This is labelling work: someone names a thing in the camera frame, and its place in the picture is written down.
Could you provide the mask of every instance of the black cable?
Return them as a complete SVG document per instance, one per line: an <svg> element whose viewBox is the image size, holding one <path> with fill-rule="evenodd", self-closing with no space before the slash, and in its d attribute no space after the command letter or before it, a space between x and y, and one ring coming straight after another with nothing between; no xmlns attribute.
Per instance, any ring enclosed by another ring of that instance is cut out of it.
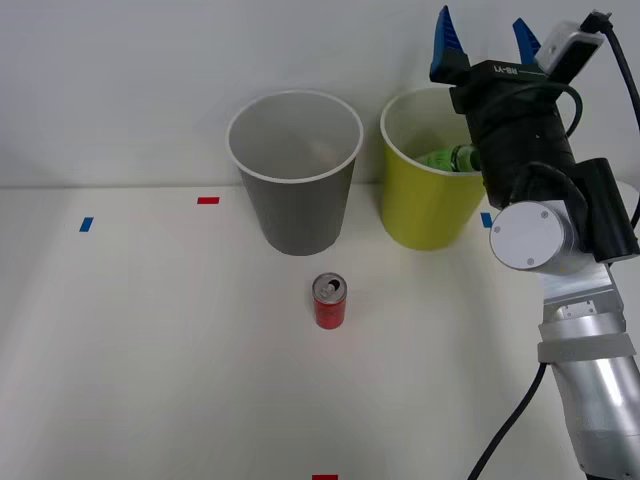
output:
<svg viewBox="0 0 640 480"><path fill-rule="evenodd" d="M520 415L522 415L522 412L524 412L524 410L527 408L527 406L533 399L533 396L538 391L538 387L540 386L540 383L542 383L542 378L544 377L544 372L546 368L547 368L546 363L540 364L540 366L538 367L538 373L536 373L536 378L534 378L533 383L529 387L529 390L527 391L526 395L524 396L520 404L516 407L516 409L513 411L511 416L507 419L507 421L504 422L504 425L502 425L500 430L498 430L498 433L496 433L493 439L491 439L489 446L486 448L486 450L478 460L478 463L476 463L476 466L473 467L473 470L471 471L471 474L469 475L467 480L477 480L477 478L480 476L485 465L491 458L491 455L493 455L493 452L495 452L496 448L498 448L498 445L500 445L500 442L502 441L502 439L509 432L511 427L513 427L513 425L516 423L518 418L520 418Z"/></svg>
<svg viewBox="0 0 640 480"><path fill-rule="evenodd" d="M575 132L576 128L578 128L578 124L580 123L580 119L582 118L583 106L582 106L582 98L580 97L580 94L578 93L578 91L569 85L565 85L564 83L557 83L557 82L528 83L521 87L509 90L503 93L502 95L498 95L492 101L490 101L487 105L485 105L484 108L488 110L490 108L495 107L499 103L504 102L508 98L511 98L515 95L520 95L521 93L524 93L524 92L529 92L531 90L554 90L556 92L568 93L571 96L571 98L573 98L573 101L576 102L576 113L573 116L573 121L571 122L569 129L567 130L567 137L570 137L571 134Z"/></svg>
<svg viewBox="0 0 640 480"><path fill-rule="evenodd" d="M616 57L618 67L620 67L620 72L622 73L622 78L624 79L624 83L627 85L627 90L629 90L629 96L631 97L633 111L636 114L638 128L640 128L640 95L638 94L636 83L633 81L633 74L631 73L631 69L629 68L627 59L624 56L624 52L622 51L622 46L620 45L618 37L613 31L613 25L609 20L603 21L601 23L600 30L605 34L607 40L609 40L609 45L611 45L613 55ZM631 225L634 229L638 225L638 220L640 220L640 198L638 198L636 209L633 212L633 216L631 217Z"/></svg>

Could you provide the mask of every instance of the green bottle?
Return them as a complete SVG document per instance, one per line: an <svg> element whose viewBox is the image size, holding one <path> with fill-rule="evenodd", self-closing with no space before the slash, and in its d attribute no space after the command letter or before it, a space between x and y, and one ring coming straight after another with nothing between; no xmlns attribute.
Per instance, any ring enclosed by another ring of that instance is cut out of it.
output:
<svg viewBox="0 0 640 480"><path fill-rule="evenodd" d="M416 162L445 172L478 172L480 156L473 145L457 145L416 158Z"/></svg>

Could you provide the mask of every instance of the gray cup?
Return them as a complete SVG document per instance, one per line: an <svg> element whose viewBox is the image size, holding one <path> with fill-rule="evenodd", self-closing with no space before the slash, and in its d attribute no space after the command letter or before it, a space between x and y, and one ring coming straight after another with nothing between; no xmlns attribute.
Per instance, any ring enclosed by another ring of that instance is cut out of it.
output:
<svg viewBox="0 0 640 480"><path fill-rule="evenodd" d="M267 241L287 255L313 255L338 238L362 122L325 93L261 97L231 121L227 147Z"/></svg>

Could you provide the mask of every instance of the soda can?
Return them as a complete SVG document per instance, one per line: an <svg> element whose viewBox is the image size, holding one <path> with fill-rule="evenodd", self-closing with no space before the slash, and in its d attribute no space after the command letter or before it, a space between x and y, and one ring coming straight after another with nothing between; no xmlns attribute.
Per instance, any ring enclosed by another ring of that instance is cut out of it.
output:
<svg viewBox="0 0 640 480"><path fill-rule="evenodd" d="M323 273L313 281L313 304L316 323L322 328L338 328L344 321L347 282L336 273Z"/></svg>

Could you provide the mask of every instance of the white wall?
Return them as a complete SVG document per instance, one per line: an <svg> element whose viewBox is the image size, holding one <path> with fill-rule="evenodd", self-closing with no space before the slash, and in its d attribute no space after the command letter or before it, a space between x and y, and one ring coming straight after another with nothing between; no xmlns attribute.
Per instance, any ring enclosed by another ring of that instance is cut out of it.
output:
<svg viewBox="0 0 640 480"><path fill-rule="evenodd" d="M285 87L353 104L368 133L356 180L374 179L377 117L392 95L428 82L443 2L2 0L0 185L235 183L228 120L250 98ZM518 60L518 16L542 40L558 20L596 7L614 12L640 80L637 1L450 5L476 61ZM576 158L607 156L619 177L640 185L638 129L608 46L574 85L586 106Z"/></svg>

